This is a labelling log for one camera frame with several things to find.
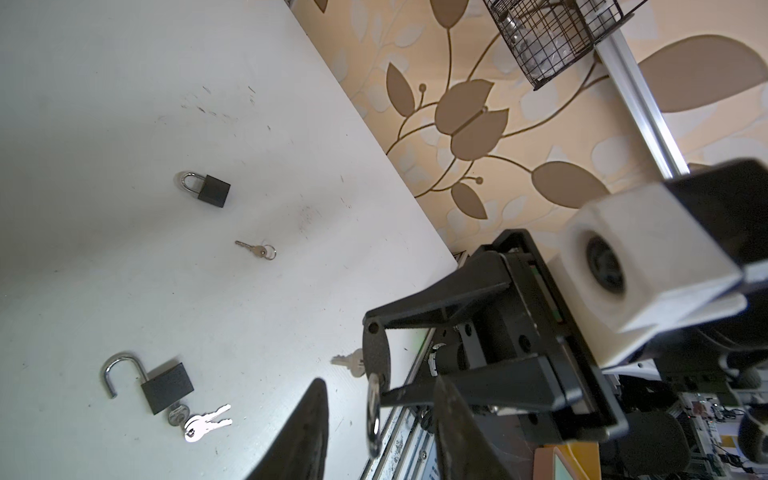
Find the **small black padlock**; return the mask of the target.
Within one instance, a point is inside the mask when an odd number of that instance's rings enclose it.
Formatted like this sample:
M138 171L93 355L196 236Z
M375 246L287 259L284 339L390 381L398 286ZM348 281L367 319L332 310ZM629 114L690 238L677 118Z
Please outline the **small black padlock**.
M363 330L363 363L368 379L366 400L366 444L371 459L381 451L381 397L391 375L389 342L384 327L366 320Z

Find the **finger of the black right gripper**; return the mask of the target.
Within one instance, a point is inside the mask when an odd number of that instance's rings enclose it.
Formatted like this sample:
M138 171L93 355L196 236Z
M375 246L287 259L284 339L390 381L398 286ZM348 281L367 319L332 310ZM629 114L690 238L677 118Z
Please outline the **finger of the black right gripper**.
M578 377L566 375L562 383L548 356L533 355L504 360L422 382L414 382L381 394L381 406L433 405L438 379L450 380L470 405L493 405L533 412L550 412L582 401L585 389ZM389 354L377 353L377 374L391 380Z
M367 329L457 325L511 284L503 256L483 252L428 288L368 311L363 325Z

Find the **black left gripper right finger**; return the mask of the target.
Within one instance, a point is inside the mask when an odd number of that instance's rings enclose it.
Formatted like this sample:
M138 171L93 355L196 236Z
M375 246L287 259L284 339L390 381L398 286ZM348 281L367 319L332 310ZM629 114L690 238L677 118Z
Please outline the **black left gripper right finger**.
M433 422L441 479L512 479L445 376L435 380Z

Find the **smallest black padlock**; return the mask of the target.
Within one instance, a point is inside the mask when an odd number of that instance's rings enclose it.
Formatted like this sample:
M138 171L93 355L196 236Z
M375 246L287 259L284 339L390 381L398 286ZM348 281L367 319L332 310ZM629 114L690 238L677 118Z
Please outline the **smallest black padlock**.
M175 179L182 190L217 208L225 206L231 189L228 182L192 171L179 172Z

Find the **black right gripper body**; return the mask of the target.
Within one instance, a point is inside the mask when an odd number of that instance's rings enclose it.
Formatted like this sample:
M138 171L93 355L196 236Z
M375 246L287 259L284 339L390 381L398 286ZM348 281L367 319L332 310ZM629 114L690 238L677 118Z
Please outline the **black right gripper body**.
M570 371L578 377L585 389L582 401L550 412L469 405L480 414L517 418L525 438L535 444L603 443L625 435L626 416L531 235L523 229L506 230L469 259L483 252L503 256L512 284L455 325L455 338L437 335L431 355L434 373L448 375L504 360L548 356L562 383Z

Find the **smallest padlock key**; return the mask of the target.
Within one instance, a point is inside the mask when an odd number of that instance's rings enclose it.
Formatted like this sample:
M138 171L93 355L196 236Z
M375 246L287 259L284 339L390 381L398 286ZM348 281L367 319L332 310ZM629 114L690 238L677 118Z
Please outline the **smallest padlock key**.
M236 240L235 244L248 250L258 258L271 261L277 257L277 250L271 245L251 245L239 240Z

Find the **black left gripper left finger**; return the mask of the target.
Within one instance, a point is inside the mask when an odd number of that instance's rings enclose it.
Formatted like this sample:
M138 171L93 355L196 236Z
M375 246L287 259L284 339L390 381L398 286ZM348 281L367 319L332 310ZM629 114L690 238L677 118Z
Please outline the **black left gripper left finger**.
M315 378L247 479L322 479L328 437L327 386Z

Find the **small padlock key bunch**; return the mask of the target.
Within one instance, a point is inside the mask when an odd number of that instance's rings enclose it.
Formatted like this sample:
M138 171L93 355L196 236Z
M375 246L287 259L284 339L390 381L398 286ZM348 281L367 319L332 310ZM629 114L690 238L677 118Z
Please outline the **small padlock key bunch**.
M342 366L349 370L354 378L360 378L366 374L363 350L356 349L349 355L336 355L331 359L331 364Z

